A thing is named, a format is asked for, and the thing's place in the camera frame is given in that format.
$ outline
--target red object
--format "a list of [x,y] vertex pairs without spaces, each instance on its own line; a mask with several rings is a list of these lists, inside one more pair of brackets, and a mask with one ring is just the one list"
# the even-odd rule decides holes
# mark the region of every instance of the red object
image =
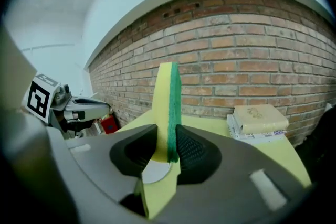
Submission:
[[113,115],[110,115],[108,118],[101,120],[100,124],[103,126],[106,134],[112,134],[118,130],[115,122]]

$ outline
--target yellow table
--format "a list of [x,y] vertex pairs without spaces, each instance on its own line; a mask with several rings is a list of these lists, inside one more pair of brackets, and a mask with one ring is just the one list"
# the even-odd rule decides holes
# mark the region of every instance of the yellow table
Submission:
[[[136,128],[141,125],[146,124],[154,124],[154,117],[152,115],[152,110],[147,111],[134,121],[130,122],[120,130],[125,131],[128,129]],[[223,119],[208,119],[208,118],[198,118],[193,116],[186,116],[182,115],[182,124],[185,126],[190,126],[202,130],[206,130],[212,133],[216,133],[222,136],[230,137],[229,129],[226,123],[226,120]],[[282,167],[287,169],[289,172],[291,172],[294,177],[298,179],[302,183],[304,187],[307,187],[311,185],[311,181],[309,178],[309,175],[300,159],[296,151],[294,150],[293,146],[290,144],[288,139],[278,140],[271,143],[265,143],[265,144],[259,144],[254,145],[257,149],[265,153],[267,156],[275,160],[277,163],[279,163]],[[166,178],[166,181],[172,181],[172,178],[174,176],[171,176],[171,178]],[[176,182],[169,182],[170,188],[176,188]],[[162,185],[159,185],[159,182],[151,184],[151,186],[146,186],[147,188],[155,188],[151,193],[159,193],[160,195],[166,195],[166,192],[170,192],[171,197],[175,192],[171,189],[166,188],[165,190],[162,190]],[[153,196],[151,194],[151,197],[147,198],[148,206],[151,208],[152,216],[155,216],[165,205],[166,201],[163,201],[158,198],[158,196]]]

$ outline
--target sponge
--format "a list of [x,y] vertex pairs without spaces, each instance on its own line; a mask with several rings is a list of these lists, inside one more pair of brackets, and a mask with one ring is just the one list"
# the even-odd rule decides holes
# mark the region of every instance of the sponge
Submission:
[[160,64],[155,83],[152,110],[157,127],[156,150],[152,160],[174,162],[179,159],[176,150],[176,125],[181,124],[181,80],[177,63]]

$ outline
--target book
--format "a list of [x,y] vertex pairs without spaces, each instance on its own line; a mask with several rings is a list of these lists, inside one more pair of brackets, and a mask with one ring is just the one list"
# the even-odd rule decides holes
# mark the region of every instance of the book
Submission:
[[287,118],[270,104],[235,106],[233,117],[240,134],[286,130],[289,125]]
[[232,138],[246,142],[251,145],[281,140],[285,137],[284,134],[286,133],[285,130],[277,130],[274,132],[259,134],[239,134],[236,132],[236,130],[238,129],[238,124],[236,123],[232,114],[227,116],[226,122]]

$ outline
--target brick wall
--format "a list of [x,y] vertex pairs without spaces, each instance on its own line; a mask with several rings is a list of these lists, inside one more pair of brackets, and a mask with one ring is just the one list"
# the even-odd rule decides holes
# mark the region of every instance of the brick wall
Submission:
[[89,67],[123,126],[149,110],[162,62],[180,63],[182,113],[224,118],[272,104],[302,142],[336,102],[331,26],[292,0],[174,0],[139,18]]

